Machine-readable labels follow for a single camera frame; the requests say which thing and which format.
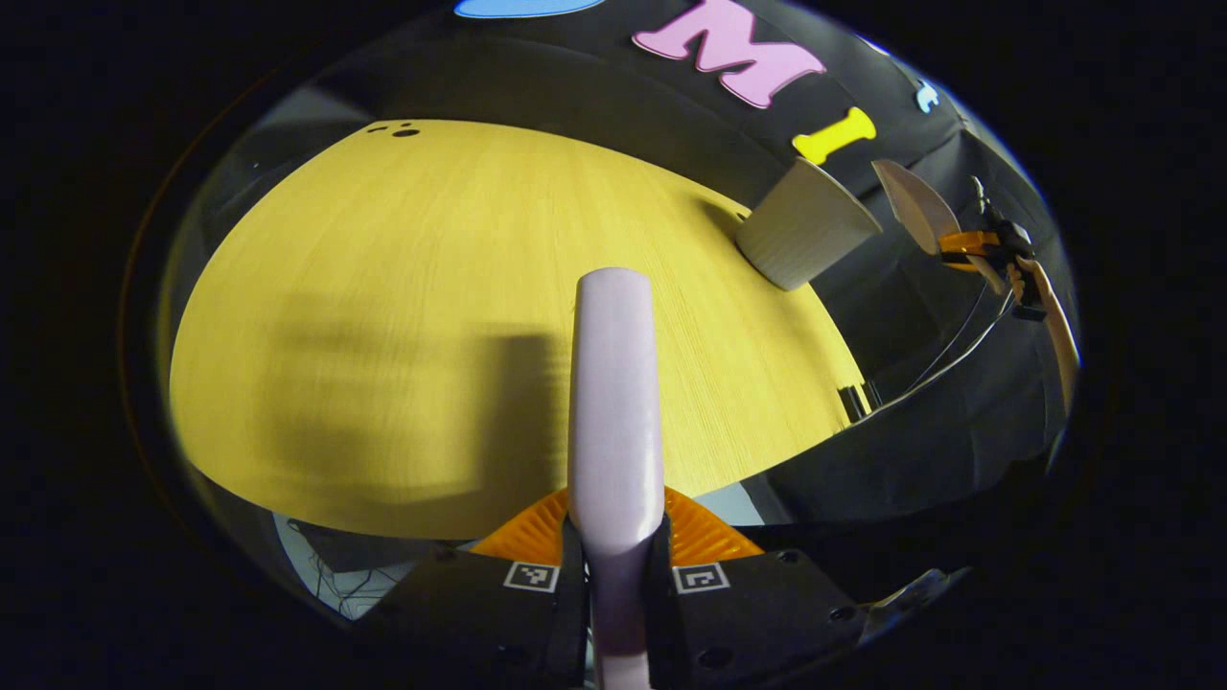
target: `light blue foam shape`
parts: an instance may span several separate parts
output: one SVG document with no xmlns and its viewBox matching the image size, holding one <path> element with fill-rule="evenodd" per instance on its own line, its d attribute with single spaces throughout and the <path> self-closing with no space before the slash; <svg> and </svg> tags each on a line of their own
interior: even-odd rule
<svg viewBox="0 0 1227 690">
<path fill-rule="evenodd" d="M 917 106 L 920 107 L 925 113 L 933 110 L 933 107 L 937 104 L 937 90 L 929 86 L 929 82 L 920 82 L 920 91 L 917 91 Z"/>
<path fill-rule="evenodd" d="M 567 15 L 595 7 L 605 0 L 464 0 L 455 12 L 470 20 L 523 20 Z"/>
</svg>

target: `yellow wooden table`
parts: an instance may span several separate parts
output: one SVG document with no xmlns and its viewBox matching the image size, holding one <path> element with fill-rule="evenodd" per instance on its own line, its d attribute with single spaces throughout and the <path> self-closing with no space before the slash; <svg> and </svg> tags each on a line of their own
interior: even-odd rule
<svg viewBox="0 0 1227 690">
<path fill-rule="evenodd" d="M 286 178 L 195 286 L 171 403 L 213 481 L 336 529 L 488 534 L 566 484 L 575 282 L 605 266 L 652 279 L 670 486 L 718 489 L 848 426 L 856 363 L 811 290 L 741 257 L 747 209 L 590 144 L 406 122 Z"/>
</svg>

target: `yellow bone shape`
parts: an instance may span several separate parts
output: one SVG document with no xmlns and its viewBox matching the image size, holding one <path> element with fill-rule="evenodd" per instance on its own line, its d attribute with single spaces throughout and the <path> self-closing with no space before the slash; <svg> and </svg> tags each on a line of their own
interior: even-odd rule
<svg viewBox="0 0 1227 690">
<path fill-rule="evenodd" d="M 853 106 L 848 109 L 848 117 L 820 129 L 814 134 L 798 134 L 793 138 L 793 147 L 799 153 L 821 166 L 827 162 L 827 156 L 843 149 L 853 141 L 861 139 L 874 139 L 877 136 L 877 128 L 874 120 L 869 119 L 865 110 Z"/>
</svg>

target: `beige cup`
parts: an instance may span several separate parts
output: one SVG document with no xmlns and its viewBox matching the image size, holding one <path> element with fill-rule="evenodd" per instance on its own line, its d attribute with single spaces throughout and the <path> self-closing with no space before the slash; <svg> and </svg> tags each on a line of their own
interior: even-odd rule
<svg viewBox="0 0 1227 690">
<path fill-rule="evenodd" d="M 881 232 L 852 193 L 798 157 L 737 230 L 736 243 L 767 280 L 795 290 Z"/>
</svg>

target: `white cable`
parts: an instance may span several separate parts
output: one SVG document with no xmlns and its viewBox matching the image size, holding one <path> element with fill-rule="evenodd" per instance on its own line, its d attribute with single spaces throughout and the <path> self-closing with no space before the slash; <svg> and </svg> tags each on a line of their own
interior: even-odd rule
<svg viewBox="0 0 1227 690">
<path fill-rule="evenodd" d="M 985 338 L 988 338 L 989 333 L 993 330 L 993 327 L 995 327 L 998 324 L 998 322 L 1001 320 L 1001 317 L 1005 316 L 1006 309 L 1010 308 L 1010 303 L 1012 301 L 1014 301 L 1014 292 L 1006 292 L 1005 302 L 1001 304 L 1001 311 L 998 312 L 998 316 L 993 319 L 993 323 L 990 323 L 989 327 L 984 329 L 984 333 L 982 333 L 979 335 L 979 338 L 977 338 L 975 341 L 972 343 L 967 347 L 967 351 L 964 351 L 962 355 L 960 355 L 958 357 L 956 357 L 955 361 L 952 361 L 948 365 L 946 365 L 946 366 L 941 367 L 940 370 L 935 371 L 933 373 L 933 376 L 930 376 L 929 378 L 924 379 L 924 382 L 921 382 L 920 384 L 918 384 L 917 387 L 914 387 L 912 390 L 908 390 L 907 393 L 899 395 L 898 398 L 891 400 L 890 403 L 882 405 L 881 408 L 877 408 L 872 413 L 869 413 L 867 415 L 860 417 L 859 420 L 856 420 L 856 424 L 863 424 L 865 420 L 872 417 L 877 413 L 880 413 L 882 410 L 886 410 L 886 409 L 890 409 L 890 408 L 892 408 L 892 406 L 902 403 L 903 400 L 907 400 L 908 398 L 915 395 L 917 393 L 924 390 L 925 388 L 929 387 L 930 383 L 933 383 L 934 381 L 937 381 L 937 378 L 941 377 L 941 374 L 944 374 L 947 371 L 952 370 L 955 367 L 955 365 L 957 365 L 958 362 L 966 360 L 967 356 L 971 355 L 972 352 L 974 352 L 975 347 L 978 347 L 979 344 L 982 341 L 984 341 Z"/>
<path fill-rule="evenodd" d="M 946 352 L 948 352 L 950 349 L 955 346 L 955 343 L 958 343 L 958 336 L 962 335 L 964 330 L 967 330 L 968 325 L 971 325 L 972 319 L 975 317 L 975 309 L 977 307 L 980 306 L 980 300 L 984 298 L 984 293 L 988 291 L 988 289 L 989 289 L 988 282 L 980 285 L 980 292 L 975 296 L 975 302 L 972 303 L 971 311 L 967 312 L 967 318 L 963 319 L 963 325 L 958 327 L 958 330 L 955 333 L 955 336 L 950 339 L 950 343 L 946 343 L 946 346 L 941 349 L 941 352 L 937 352 L 937 356 L 934 357 L 931 362 L 929 362 L 929 366 L 926 366 L 924 371 L 920 372 L 920 376 L 915 377 L 915 379 L 912 383 L 909 383 L 907 388 L 903 389 L 903 393 L 912 390 L 912 388 L 915 384 L 924 381 L 924 377 L 929 376 L 929 372 L 933 371 L 933 367 L 937 366 L 937 362 L 940 362 L 941 359 L 946 356 Z"/>
</svg>

